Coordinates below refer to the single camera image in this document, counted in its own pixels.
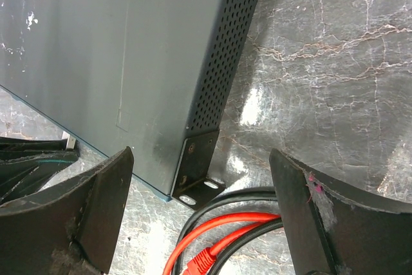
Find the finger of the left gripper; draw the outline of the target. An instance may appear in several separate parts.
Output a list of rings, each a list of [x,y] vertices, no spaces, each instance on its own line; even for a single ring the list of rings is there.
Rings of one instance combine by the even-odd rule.
[[[79,143],[1,137],[1,203],[39,191],[79,159]]]

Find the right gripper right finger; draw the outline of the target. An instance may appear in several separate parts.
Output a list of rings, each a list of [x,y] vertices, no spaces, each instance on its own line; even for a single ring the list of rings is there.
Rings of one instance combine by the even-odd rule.
[[[411,274],[411,204],[273,149],[270,168],[296,274]]]

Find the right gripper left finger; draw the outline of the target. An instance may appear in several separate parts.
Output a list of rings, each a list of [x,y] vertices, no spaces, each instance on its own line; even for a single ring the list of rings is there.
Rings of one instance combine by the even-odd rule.
[[[1,206],[1,274],[108,274],[127,202],[130,147]]]

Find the dark grey network switch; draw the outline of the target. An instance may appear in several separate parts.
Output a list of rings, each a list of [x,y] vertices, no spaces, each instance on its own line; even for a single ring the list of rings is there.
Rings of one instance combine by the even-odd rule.
[[[258,0],[1,0],[1,87],[199,209]]]

